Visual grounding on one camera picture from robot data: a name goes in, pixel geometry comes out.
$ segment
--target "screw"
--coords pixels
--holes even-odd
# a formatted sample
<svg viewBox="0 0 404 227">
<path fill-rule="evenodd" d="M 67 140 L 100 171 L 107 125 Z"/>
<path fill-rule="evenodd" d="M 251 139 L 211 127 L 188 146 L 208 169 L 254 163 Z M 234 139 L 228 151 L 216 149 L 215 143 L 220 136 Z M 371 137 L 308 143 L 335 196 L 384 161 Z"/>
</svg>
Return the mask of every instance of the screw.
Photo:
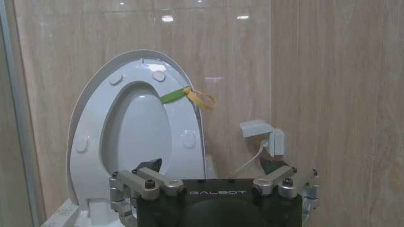
<svg viewBox="0 0 404 227">
<path fill-rule="evenodd" d="M 156 182 L 154 180 L 147 180 L 144 183 L 146 189 L 154 189 L 156 187 Z"/>
<path fill-rule="evenodd" d="M 284 179 L 283 185 L 287 186 L 287 187 L 292 187 L 294 186 L 294 180 L 291 178 Z"/>
</svg>

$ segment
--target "beige wall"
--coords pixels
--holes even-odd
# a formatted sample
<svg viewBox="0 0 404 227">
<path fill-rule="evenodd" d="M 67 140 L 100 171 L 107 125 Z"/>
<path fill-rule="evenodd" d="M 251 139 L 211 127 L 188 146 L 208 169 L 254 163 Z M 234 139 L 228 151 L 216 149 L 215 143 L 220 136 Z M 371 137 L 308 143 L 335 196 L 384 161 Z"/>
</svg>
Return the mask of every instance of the beige wall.
<svg viewBox="0 0 404 227">
<path fill-rule="evenodd" d="M 404 225 L 404 1 L 119 2 L 16 0 L 48 215 L 67 198 L 75 100 L 114 56 L 147 48 L 167 53 L 219 97 L 203 117 L 222 176 L 256 152 L 238 124 L 272 120 L 287 134 L 287 161 L 322 174 L 311 225 Z M 255 164 L 242 176 L 260 173 Z"/>
<path fill-rule="evenodd" d="M 322 174 L 316 227 L 404 225 L 404 1 L 274 0 L 274 124 Z"/>
<path fill-rule="evenodd" d="M 167 53 L 198 89 L 219 98 L 203 112 L 206 147 L 227 176 L 255 154 L 238 124 L 270 112 L 270 2 L 16 0 L 47 214 L 67 199 L 66 146 L 82 89 L 103 64 L 134 49 Z M 175 21 L 162 21 L 174 15 Z M 250 15 L 248 20 L 238 20 Z M 258 165 L 242 174 L 262 173 Z"/>
</svg>

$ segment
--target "toilet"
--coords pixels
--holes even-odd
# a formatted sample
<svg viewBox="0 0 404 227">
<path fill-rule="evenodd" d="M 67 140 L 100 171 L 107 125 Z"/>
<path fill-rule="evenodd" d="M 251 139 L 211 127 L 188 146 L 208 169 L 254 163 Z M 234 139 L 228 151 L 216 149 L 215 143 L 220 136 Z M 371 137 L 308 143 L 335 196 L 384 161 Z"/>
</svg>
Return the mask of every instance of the toilet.
<svg viewBox="0 0 404 227">
<path fill-rule="evenodd" d="M 207 178 L 199 108 L 187 98 L 160 101 L 187 86 L 192 84 L 183 69 L 156 51 L 127 52 L 103 66 L 71 118 L 70 199 L 46 224 L 123 226 L 110 207 L 108 178 L 144 161 L 162 158 L 160 173 L 172 179 Z"/>
</svg>

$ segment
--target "yellow rubber band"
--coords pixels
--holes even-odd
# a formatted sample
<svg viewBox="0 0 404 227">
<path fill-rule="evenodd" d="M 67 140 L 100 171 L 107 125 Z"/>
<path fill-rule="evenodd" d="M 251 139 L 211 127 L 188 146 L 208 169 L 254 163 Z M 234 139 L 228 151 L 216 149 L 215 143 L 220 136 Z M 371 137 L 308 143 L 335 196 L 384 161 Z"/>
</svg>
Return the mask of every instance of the yellow rubber band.
<svg viewBox="0 0 404 227">
<path fill-rule="evenodd" d="M 206 109 L 208 109 L 208 110 L 214 110 L 214 109 L 216 108 L 216 106 L 218 106 L 218 100 L 216 100 L 216 98 L 215 98 L 214 95 L 207 94 L 207 93 L 204 93 L 204 92 L 202 92 L 202 91 L 198 91 L 198 90 L 192 90 L 191 87 L 186 87 L 186 88 L 184 88 L 184 93 L 186 93 L 188 99 L 190 99 L 199 107 L 206 108 Z M 211 100 L 212 103 L 204 102 L 204 101 L 198 97 L 196 94 L 200 94 L 202 96 L 207 97 L 207 98 Z"/>
</svg>

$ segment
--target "white power cord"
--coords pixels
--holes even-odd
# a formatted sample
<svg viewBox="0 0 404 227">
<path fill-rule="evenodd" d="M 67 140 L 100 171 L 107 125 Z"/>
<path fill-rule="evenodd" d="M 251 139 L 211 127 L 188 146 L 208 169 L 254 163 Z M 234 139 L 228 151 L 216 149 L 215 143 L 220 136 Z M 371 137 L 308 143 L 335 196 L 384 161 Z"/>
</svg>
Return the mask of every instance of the white power cord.
<svg viewBox="0 0 404 227">
<path fill-rule="evenodd" d="M 252 159 L 243 164 L 243 166 L 240 166 L 239 169 L 235 170 L 235 172 L 230 175 L 230 177 L 232 177 L 234 175 L 236 175 L 236 173 L 260 156 L 260 154 L 263 153 L 264 148 L 268 147 L 268 140 L 262 140 L 260 142 L 260 149 L 258 154 L 252 157 Z"/>
</svg>

